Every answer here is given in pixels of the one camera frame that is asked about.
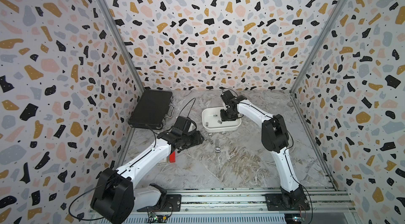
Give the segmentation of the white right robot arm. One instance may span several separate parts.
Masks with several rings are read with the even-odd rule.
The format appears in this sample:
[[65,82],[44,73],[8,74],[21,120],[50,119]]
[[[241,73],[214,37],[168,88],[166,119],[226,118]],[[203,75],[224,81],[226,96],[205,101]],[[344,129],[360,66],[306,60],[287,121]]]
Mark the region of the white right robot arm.
[[261,129],[262,145],[275,161],[281,184],[281,195],[276,200],[271,200],[269,204],[287,210],[309,210],[311,201],[306,197],[306,189],[299,183],[292,166],[289,153],[290,133],[284,118],[280,114],[265,112],[245,96],[235,96],[230,90],[224,91],[221,99],[225,105],[220,112],[223,121],[236,120],[243,116],[252,120]]

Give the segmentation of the black tool case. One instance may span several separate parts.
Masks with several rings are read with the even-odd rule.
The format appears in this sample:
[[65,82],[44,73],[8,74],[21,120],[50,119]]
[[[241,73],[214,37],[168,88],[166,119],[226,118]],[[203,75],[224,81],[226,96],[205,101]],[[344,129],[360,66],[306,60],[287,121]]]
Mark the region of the black tool case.
[[145,90],[139,99],[128,124],[132,128],[160,130],[169,114],[173,93],[162,90]]

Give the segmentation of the white plastic storage box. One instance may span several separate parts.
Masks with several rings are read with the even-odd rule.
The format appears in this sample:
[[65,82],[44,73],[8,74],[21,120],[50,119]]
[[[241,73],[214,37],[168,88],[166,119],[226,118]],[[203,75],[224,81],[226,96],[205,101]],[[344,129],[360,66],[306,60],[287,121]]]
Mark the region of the white plastic storage box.
[[242,124],[241,118],[225,121],[221,118],[222,107],[207,108],[201,113],[202,124],[208,133],[235,131]]

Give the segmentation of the red rectangular block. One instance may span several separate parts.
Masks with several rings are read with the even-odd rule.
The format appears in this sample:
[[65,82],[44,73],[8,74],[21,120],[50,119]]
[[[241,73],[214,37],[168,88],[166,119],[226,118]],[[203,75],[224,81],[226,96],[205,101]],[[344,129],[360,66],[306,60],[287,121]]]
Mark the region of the red rectangular block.
[[169,162],[170,163],[175,163],[176,162],[176,152],[173,152],[169,156]]

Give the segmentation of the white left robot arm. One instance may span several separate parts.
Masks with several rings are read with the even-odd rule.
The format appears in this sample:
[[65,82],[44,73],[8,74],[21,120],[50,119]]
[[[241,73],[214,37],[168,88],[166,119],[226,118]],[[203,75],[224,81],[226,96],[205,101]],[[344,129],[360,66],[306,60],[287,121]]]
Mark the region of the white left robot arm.
[[166,189],[156,184],[137,188],[137,184],[160,161],[175,151],[200,145],[203,140],[196,123],[179,116],[169,130],[156,135],[153,143],[134,159],[100,174],[91,209],[112,224],[122,224],[134,210],[152,212],[169,207]]

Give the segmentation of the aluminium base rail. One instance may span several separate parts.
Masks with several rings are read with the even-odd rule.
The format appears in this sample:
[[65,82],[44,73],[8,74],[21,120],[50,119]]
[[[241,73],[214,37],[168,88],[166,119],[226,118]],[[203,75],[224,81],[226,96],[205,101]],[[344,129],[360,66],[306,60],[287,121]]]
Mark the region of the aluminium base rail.
[[169,190],[163,211],[133,211],[127,224],[359,224],[349,195],[328,187],[308,189],[308,200],[295,210],[276,204],[276,188]]

